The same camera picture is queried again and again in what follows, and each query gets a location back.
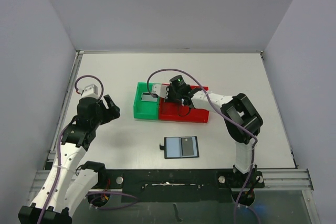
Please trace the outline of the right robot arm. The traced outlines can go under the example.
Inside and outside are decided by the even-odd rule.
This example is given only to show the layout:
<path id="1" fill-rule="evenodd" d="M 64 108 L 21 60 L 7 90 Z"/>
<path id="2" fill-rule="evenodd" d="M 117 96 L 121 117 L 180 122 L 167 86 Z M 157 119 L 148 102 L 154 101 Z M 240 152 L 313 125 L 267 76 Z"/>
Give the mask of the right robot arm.
<path id="1" fill-rule="evenodd" d="M 220 115 L 231 138 L 236 142 L 234 182 L 241 187 L 251 183 L 250 170 L 255 163 L 255 146 L 258 143 L 263 120 L 247 95 L 239 93 L 225 96 L 205 90 L 203 86 L 192 88 L 181 75 L 161 85 L 156 94 L 169 102 L 190 109 L 202 109 Z"/>

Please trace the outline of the black leather card holder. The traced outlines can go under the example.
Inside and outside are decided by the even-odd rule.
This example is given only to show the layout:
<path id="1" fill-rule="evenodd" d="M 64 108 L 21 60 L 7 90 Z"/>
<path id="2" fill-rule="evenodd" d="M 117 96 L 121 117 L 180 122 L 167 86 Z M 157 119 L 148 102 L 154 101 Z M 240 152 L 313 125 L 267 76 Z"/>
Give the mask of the black leather card holder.
<path id="1" fill-rule="evenodd" d="M 197 136 L 164 137 L 159 145 L 165 159 L 198 158 L 200 155 Z"/>

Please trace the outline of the green plastic bin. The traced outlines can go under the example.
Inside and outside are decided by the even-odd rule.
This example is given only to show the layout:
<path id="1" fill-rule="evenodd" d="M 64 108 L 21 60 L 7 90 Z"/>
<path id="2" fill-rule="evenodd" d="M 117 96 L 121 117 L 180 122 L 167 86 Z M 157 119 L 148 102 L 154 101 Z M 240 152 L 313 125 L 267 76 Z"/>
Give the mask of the green plastic bin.
<path id="1" fill-rule="evenodd" d="M 140 120 L 158 120 L 159 103 L 157 97 L 152 97 L 145 82 L 138 82 L 133 104 L 133 117 Z"/>

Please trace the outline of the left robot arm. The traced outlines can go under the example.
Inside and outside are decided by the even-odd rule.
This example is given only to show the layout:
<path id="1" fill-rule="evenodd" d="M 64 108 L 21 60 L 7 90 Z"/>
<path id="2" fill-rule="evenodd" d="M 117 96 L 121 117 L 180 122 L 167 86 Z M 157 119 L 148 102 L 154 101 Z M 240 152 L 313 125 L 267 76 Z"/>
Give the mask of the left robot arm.
<path id="1" fill-rule="evenodd" d="M 83 97 L 77 114 L 57 141 L 57 154 L 41 190 L 29 206 L 22 206 L 20 223 L 71 223 L 81 201 L 92 188 L 104 189 L 108 175 L 103 163 L 81 160 L 96 137 L 99 126 L 120 117 L 109 95 Z"/>

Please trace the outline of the red plastic bin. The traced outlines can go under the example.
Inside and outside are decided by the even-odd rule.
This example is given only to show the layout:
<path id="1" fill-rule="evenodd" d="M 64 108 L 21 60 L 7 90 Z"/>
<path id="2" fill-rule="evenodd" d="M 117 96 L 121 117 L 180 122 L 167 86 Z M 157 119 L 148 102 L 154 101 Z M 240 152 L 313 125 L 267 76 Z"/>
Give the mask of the red plastic bin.
<path id="1" fill-rule="evenodd" d="M 165 102 L 163 98 L 158 97 L 159 103 L 159 120 L 182 122 L 179 103 Z"/>
<path id="2" fill-rule="evenodd" d="M 208 123 L 209 112 L 204 109 L 190 108 L 187 106 L 180 107 L 181 119 L 188 123 Z"/>

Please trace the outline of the dark credit card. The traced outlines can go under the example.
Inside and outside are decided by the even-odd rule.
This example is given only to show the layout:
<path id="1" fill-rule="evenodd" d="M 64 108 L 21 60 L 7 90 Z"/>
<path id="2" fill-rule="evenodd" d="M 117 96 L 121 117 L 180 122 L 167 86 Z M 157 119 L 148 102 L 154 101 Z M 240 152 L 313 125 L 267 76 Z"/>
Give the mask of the dark credit card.
<path id="1" fill-rule="evenodd" d="M 158 101 L 158 96 L 157 95 L 151 95 L 148 92 L 143 92 L 141 94 L 141 101 L 143 102 L 157 102 Z"/>

